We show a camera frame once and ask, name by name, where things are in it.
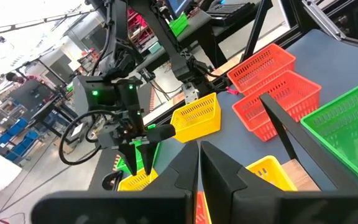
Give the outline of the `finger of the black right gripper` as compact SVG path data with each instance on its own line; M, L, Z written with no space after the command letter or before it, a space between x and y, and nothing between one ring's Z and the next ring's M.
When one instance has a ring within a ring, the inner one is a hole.
M131 174L136 175L137 161L135 155L135 146L133 144L120 144L118 151L121 157L124 159Z
M144 170L147 175L150 175L154 163L154 155L157 150L157 142L150 142L147 144L142 144L138 147L139 152L142 156L142 162L144 165Z

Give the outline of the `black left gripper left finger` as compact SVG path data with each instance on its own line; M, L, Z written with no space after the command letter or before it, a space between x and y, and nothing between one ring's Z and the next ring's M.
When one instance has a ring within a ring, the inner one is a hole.
M40 199L32 224L195 224L199 148L190 141L141 191L61 191Z

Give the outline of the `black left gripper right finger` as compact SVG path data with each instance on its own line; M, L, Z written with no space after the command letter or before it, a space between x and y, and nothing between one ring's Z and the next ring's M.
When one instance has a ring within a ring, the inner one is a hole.
M210 142L200 146L212 224L358 224L358 190L283 191Z

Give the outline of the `green plastic basket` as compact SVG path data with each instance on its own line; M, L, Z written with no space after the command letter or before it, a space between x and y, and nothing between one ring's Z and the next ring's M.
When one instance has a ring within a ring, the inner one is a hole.
M144 168L143 162L142 162L142 156L140 151L137 149L138 146L140 146L142 144L142 141L136 140L133 141L133 145L135 146L135 158L136 158L136 163L137 163L137 171L141 170ZM157 161L158 155L159 155L159 148L160 148L160 144L157 144L157 148L154 154L154 161L153 163L155 163ZM131 174L127 164L125 163L123 158L120 158L116 164L116 169L117 170L121 170L123 172L126 172L128 174Z
M358 86L303 117L301 124L358 176Z

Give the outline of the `yellow plastic basket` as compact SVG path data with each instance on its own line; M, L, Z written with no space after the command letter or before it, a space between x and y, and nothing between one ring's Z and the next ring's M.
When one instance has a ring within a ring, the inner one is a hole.
M284 191L297 191L297 187L282 168L276 157L268 155L252 164L246 166L246 169L259 176L261 179L280 188Z
M217 94L211 93L176 109L170 121L175 128L174 138L186 143L221 129L221 107Z
M149 175L142 168L137 171L137 175L130 175L122 179L118 185L118 191L140 191L146 188L151 182L158 177L158 173L152 168Z

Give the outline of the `orange plastic basket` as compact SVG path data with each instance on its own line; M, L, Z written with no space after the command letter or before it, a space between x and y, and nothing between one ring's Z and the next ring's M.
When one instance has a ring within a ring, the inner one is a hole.
M277 75L295 69L296 57L277 44L270 44L227 72L238 92L249 95Z
M195 223L212 224L208 204L203 191L197 193Z
M260 95L268 93L296 122L319 107L322 87L311 80L287 70L253 93L232 105L232 109L248 131L266 142L277 132L265 111Z

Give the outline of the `person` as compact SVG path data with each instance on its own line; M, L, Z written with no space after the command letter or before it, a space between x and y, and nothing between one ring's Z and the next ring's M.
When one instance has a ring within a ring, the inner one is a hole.
M48 81L46 81L44 78L42 78L40 76L36 76L36 75L28 75L24 78L24 77L20 77L20 76L16 75L13 72L9 72L9 73L5 74L5 77L6 77L7 81L18 83L20 85L23 85L26 81L29 81L29 80L37 80L38 82L48 86L49 88L52 88L51 84Z

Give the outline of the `metal storage rack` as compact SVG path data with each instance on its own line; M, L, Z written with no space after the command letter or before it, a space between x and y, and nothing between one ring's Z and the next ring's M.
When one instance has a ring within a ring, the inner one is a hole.
M24 106L17 104L12 98L0 102L0 156L6 159L7 153L14 146L20 144L25 146L27 148L26 153L22 157L11 161L19 167L22 167L23 163L31 161L30 153L36 144L42 142L40 133L35 128L29 127L28 115L28 110ZM25 128L15 126L15 123L20 118L28 122ZM31 141L24 138L30 130L39 134L37 139Z

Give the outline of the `green plastic box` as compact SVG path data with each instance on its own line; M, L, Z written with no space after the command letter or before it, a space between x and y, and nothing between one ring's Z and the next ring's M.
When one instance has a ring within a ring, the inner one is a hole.
M181 14L178 19L171 21L169 26L175 37L178 37L188 26L188 18L186 14Z

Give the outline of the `computer monitor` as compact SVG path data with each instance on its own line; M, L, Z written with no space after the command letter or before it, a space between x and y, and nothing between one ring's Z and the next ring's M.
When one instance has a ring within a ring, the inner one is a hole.
M191 2L192 0L165 0L165 4L173 17L180 16Z

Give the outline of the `dark grey desk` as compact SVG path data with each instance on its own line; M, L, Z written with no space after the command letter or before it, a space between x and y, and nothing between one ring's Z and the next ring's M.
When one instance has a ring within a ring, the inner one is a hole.
M187 48L193 42L199 43L214 67L218 68L227 62L218 44L252 22L256 17L257 8L258 5L252 6L245 16L225 27L212 25L211 17L206 12L199 11L188 19L188 26L178 36L180 45Z

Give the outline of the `black keyboard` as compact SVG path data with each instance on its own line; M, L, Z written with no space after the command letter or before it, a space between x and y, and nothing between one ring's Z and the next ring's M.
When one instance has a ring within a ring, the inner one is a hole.
M255 4L250 2L240 4L217 4L210 7L206 13L211 17L214 26L225 27L246 17Z

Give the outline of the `black frame clamp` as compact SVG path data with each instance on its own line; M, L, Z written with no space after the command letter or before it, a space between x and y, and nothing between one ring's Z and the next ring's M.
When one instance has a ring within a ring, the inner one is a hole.
M116 170L106 175L102 180L102 188L108 191L117 191L118 185L122 180L123 171Z

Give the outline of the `white metal bracket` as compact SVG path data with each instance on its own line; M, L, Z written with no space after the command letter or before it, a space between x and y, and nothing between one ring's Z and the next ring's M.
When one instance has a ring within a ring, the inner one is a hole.
M187 105L198 100L200 97L199 91L191 82L182 84L181 89L183 90L185 96L185 103Z

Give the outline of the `black aluminium table frame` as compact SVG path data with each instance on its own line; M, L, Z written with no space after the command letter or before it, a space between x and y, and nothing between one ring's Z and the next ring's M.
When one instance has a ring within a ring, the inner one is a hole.
M324 7L317 4L318 14L314 16L311 14L312 3L303 3L301 0L286 1L288 1L288 3L284 7L284 11L290 15L290 22L294 22L295 25L273 40L269 40L273 34L263 37L257 42L257 50L260 50L271 43L275 43L286 49L301 39L310 30L323 30L329 25L329 23L325 21L319 22L318 18L321 17L323 19L334 21L341 16L350 14L354 8L358 7L358 0L334 0ZM182 92L179 92L171 100L146 115L143 118L143 121L147 125L168 123L172 117L173 111L184 104L185 95Z

